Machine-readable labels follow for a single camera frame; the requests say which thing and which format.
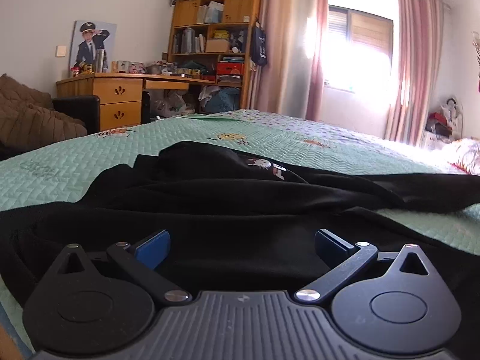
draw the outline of window shutter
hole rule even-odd
[[[393,22],[350,12],[350,39],[353,44],[372,47],[391,57]]]
[[[333,10],[328,11],[328,33],[335,37],[347,39],[347,11]]]

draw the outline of window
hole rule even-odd
[[[392,68],[393,21],[330,6],[323,49],[326,85],[366,95],[388,90]]]

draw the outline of poster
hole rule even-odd
[[[75,21],[71,38],[69,68],[81,68],[84,64],[93,64],[97,50],[105,49],[103,71],[109,72],[116,31],[116,24],[95,20]]]

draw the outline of pink curtain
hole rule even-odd
[[[390,108],[385,138],[418,146],[440,65],[443,2],[398,0],[398,5],[398,95]]]
[[[263,0],[262,5],[268,64],[259,80],[253,78],[250,107],[319,120],[328,0]]]

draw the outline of red box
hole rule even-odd
[[[202,79],[207,81],[215,81],[217,79],[217,76],[202,75]]]
[[[217,63],[217,74],[243,74],[244,64],[239,64],[235,62],[218,62]]]

